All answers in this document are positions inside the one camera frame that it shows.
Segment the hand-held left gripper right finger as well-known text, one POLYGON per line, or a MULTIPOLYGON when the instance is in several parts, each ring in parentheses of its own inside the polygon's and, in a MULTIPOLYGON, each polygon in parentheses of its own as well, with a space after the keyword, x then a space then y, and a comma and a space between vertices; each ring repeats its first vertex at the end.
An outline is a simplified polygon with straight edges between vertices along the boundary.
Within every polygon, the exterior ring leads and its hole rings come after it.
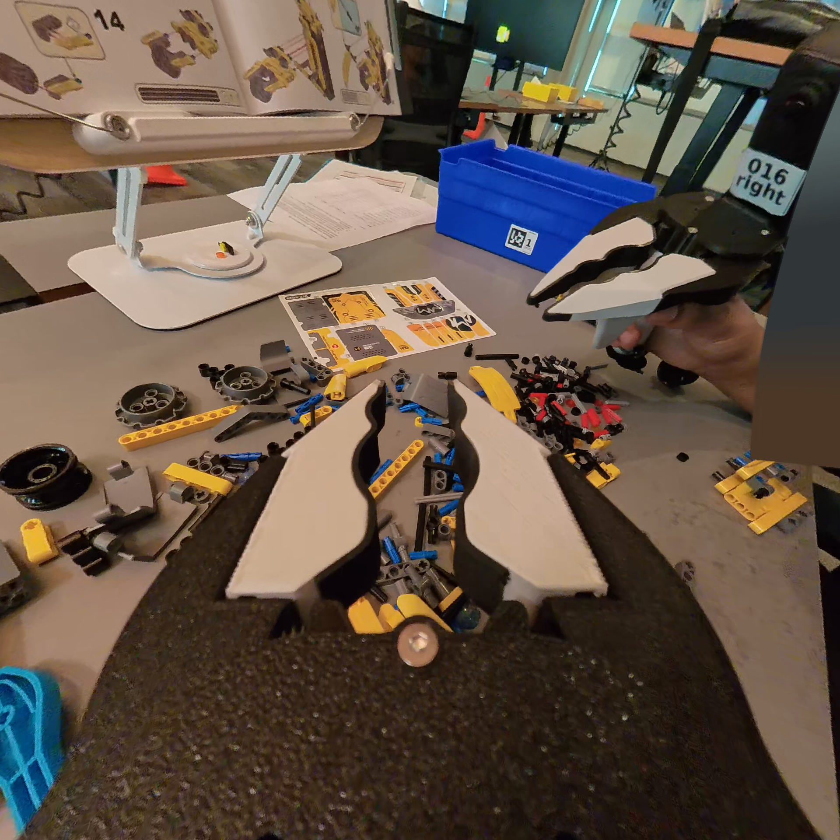
POLYGON ((487 615, 517 602, 533 621, 554 597, 608 594, 561 487, 560 458, 460 381, 448 386, 456 508, 454 572, 487 615))

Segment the pile of small toy parts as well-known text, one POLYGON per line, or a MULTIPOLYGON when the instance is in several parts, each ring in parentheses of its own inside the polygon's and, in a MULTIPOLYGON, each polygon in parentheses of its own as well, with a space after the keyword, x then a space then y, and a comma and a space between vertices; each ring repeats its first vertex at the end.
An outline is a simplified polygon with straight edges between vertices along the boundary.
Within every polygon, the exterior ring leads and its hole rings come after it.
MULTIPOLYGON (((609 444, 622 422, 615 414, 613 404, 601 399, 597 388, 587 381, 589 373, 589 370, 577 371, 569 360, 549 360, 543 366, 536 365, 532 371, 514 372, 512 377, 518 385, 513 389, 521 403, 516 425, 536 439, 550 455, 560 458, 559 479, 563 467, 570 465, 585 479, 594 479, 596 488, 600 488, 616 477, 617 472, 611 464, 602 464, 597 453, 609 444)), ((396 538, 390 538, 394 547, 384 549, 383 553, 391 562, 381 567, 370 590, 349 606, 350 621, 358 633, 375 634, 380 632, 379 625, 394 626, 392 616, 408 617, 413 614, 414 606, 417 615, 431 616, 436 612, 440 624, 449 623, 464 603, 473 602, 457 582, 453 564, 455 512, 464 491, 461 478, 453 467, 455 432, 446 424, 432 425, 431 430, 433 433, 448 431, 452 437, 442 454, 434 455, 423 465, 431 474, 425 487, 435 493, 418 502, 426 509, 421 516, 424 533, 421 542, 429 542, 433 536, 452 542, 453 570, 440 573, 435 560, 428 558, 424 551, 402 556, 396 538)), ((245 546, 254 527, 247 535, 245 546)), ((225 597, 231 575, 224 583, 225 597)))

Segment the person's right hand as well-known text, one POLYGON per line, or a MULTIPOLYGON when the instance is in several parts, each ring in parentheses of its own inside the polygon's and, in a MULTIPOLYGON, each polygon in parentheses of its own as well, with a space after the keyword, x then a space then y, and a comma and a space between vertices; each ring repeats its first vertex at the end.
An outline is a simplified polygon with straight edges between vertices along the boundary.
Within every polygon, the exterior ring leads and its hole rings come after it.
POLYGON ((697 374, 753 414, 764 320, 740 297, 716 306, 695 302, 650 313, 613 342, 625 351, 643 346, 676 368, 697 374))

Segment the dark grey angled beam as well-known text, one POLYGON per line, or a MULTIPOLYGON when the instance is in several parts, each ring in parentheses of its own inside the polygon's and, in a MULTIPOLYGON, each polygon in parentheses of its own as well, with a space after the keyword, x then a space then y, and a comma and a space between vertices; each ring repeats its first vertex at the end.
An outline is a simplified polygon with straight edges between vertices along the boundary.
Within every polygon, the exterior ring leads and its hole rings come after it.
POLYGON ((241 406, 235 413, 225 417, 214 428, 214 442, 223 443, 257 425, 271 425, 290 418, 287 410, 273 410, 254 406, 241 406))

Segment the short yellow beam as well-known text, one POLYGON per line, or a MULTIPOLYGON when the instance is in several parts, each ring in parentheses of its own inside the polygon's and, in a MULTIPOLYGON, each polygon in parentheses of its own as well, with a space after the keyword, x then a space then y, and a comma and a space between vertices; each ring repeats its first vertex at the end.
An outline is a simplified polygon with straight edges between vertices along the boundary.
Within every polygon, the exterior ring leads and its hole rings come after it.
POLYGON ((223 477, 213 476, 210 473, 178 463, 170 464, 163 470, 162 475, 173 483, 181 482, 193 489, 204 490, 221 497, 227 496, 235 486, 233 482, 223 477))

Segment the long yellow curved panel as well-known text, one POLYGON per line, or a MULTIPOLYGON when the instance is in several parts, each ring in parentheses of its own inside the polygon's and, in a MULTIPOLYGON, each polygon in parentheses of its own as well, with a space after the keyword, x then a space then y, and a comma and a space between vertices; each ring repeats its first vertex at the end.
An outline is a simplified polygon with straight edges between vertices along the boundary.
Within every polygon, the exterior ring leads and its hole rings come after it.
POLYGON ((325 398, 336 403, 344 401, 347 396, 348 380, 378 371, 387 361, 388 358, 384 355, 374 355, 344 364, 325 386, 323 391, 325 398))

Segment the grey flat panel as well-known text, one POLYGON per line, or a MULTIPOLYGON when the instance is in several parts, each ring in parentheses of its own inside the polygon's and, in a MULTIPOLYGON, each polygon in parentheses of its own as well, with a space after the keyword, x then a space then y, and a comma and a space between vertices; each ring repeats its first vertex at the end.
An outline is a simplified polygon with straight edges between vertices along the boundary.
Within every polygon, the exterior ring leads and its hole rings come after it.
POLYGON ((448 381, 435 375, 412 376, 403 391, 404 400, 414 403, 439 418, 448 418, 448 381))

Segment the wooden top desk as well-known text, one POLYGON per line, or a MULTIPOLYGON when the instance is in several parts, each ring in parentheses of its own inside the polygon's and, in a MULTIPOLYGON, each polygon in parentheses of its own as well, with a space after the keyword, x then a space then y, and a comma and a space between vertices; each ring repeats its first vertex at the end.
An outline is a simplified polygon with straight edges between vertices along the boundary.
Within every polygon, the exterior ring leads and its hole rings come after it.
POLYGON ((597 117, 607 112, 600 101, 579 98, 576 101, 560 99, 557 91, 549 91, 549 99, 529 98, 521 91, 470 90, 461 95, 458 108, 461 111, 476 111, 493 114, 514 114, 514 125, 508 136, 508 144, 525 146, 530 136, 532 121, 546 116, 556 124, 559 134, 553 143, 553 156, 559 157, 571 129, 575 126, 593 124, 597 117))

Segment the grey toy part assembly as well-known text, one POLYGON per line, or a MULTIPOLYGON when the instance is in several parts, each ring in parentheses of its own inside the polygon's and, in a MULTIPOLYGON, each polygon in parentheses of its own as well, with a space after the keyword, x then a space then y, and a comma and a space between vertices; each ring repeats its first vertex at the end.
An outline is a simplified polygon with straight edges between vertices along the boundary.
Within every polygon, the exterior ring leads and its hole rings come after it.
POLYGON ((149 470, 134 469, 127 461, 108 468, 103 488, 104 507, 86 528, 57 542, 59 553, 70 557, 87 576, 97 576, 115 561, 152 562, 154 556, 125 549, 126 535, 156 516, 158 508, 149 470))

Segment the yellow grey sticker sheet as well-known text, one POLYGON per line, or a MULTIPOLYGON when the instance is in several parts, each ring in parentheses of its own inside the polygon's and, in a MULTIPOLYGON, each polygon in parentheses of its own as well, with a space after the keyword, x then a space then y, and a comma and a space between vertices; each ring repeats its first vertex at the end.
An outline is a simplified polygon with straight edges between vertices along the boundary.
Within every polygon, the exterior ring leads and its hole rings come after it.
POLYGON ((496 335, 436 277, 283 293, 280 303, 315 361, 331 370, 405 358, 496 335))

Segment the black computer monitor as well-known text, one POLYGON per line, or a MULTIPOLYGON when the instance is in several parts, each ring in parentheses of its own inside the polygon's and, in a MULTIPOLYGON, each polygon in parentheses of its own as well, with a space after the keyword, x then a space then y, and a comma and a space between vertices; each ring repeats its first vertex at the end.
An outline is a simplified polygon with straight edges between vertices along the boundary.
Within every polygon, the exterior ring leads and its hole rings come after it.
POLYGON ((468 1, 476 47, 498 58, 562 69, 583 1, 468 1))

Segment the small yellow connector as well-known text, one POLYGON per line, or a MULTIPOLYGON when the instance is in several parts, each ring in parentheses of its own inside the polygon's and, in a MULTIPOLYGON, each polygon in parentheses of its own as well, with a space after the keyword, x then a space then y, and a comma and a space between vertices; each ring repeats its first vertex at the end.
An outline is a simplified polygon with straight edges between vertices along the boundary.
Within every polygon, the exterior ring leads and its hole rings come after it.
POLYGON ((50 526, 38 518, 26 520, 20 527, 20 535, 27 561, 34 566, 46 564, 61 554, 50 526))

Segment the blue plastic tool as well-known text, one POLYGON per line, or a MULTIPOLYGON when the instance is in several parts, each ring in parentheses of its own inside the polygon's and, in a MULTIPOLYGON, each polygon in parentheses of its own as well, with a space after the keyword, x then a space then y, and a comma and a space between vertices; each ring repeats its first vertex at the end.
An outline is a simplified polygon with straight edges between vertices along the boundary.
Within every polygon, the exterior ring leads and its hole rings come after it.
POLYGON ((1 787, 22 833, 64 762, 62 698, 49 674, 1 668, 1 787))

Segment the white book stand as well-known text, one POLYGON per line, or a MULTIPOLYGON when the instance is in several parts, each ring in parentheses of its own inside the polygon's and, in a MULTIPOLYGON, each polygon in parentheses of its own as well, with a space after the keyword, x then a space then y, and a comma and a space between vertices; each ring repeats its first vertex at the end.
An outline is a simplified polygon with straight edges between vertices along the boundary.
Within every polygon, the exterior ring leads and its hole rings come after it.
POLYGON ((198 116, 184 111, 99 112, 86 118, 2 118, 2 164, 20 171, 118 173, 114 245, 81 251, 68 267, 128 319, 171 331, 333 276, 328 250, 281 234, 270 216, 310 152, 373 143, 381 116, 198 116), (144 169, 278 153, 245 220, 141 239, 144 169))

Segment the toy instruction booklet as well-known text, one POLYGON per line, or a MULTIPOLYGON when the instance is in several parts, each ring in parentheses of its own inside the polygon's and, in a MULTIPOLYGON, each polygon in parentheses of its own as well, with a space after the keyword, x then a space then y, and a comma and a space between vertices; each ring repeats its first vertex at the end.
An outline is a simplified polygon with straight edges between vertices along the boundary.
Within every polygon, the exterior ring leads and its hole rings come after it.
POLYGON ((402 113, 392 5, 1 2, 3 118, 402 113))

